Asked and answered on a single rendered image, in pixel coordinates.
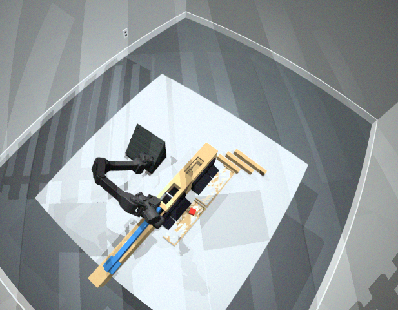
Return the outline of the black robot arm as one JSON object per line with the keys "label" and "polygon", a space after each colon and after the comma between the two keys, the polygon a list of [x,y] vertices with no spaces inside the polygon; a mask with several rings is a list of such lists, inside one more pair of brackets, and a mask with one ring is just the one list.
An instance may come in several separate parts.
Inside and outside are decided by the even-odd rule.
{"label": "black robot arm", "polygon": [[[95,159],[91,169],[95,183],[113,196],[125,212],[137,217],[143,215],[146,222],[150,225],[156,224],[161,220],[156,208],[161,206],[162,200],[151,194],[145,196],[142,192],[135,195],[130,192],[125,192],[112,182],[112,180],[109,180],[105,174],[109,171],[133,171],[135,174],[141,174],[146,166],[151,167],[153,158],[154,157],[147,152],[144,154],[139,153],[138,158],[132,161],[109,161],[106,158],[98,157]],[[138,207],[139,210],[136,212],[135,210]]]}

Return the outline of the tan wooden bar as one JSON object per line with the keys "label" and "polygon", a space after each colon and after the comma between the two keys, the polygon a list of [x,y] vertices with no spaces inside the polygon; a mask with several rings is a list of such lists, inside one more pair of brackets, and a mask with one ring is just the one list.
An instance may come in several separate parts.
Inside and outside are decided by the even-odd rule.
{"label": "tan wooden bar", "polygon": [[259,174],[264,176],[265,173],[267,172],[267,170],[265,170],[263,167],[259,166],[256,162],[251,160],[248,156],[243,154],[238,149],[234,150],[234,155],[237,156],[243,162],[245,162],[248,166],[250,166],[251,168],[255,169]]}
{"label": "tan wooden bar", "polygon": [[229,167],[232,171],[236,173],[236,175],[239,173],[240,168],[235,166],[231,161],[226,159],[221,154],[218,155],[217,160],[220,161],[222,164],[226,165],[227,167]]}
{"label": "tan wooden bar", "polygon": [[247,164],[245,164],[244,162],[242,162],[240,159],[238,159],[237,157],[235,157],[231,152],[227,152],[226,153],[226,158],[228,158],[230,161],[232,161],[234,164],[236,164],[239,168],[241,168],[242,170],[244,170],[245,172],[247,172],[249,175],[251,175],[251,173],[254,171],[254,169],[251,169],[249,166],[247,166]]}

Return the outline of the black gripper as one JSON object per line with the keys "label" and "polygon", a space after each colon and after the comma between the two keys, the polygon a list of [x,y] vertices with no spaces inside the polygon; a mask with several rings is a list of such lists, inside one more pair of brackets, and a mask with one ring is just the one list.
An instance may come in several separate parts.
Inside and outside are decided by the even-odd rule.
{"label": "black gripper", "polygon": [[159,229],[160,226],[162,226],[163,223],[165,222],[165,218],[162,217],[160,214],[159,214],[159,216],[161,217],[161,220],[159,220],[156,224],[153,224],[153,226],[154,226],[156,229]]}

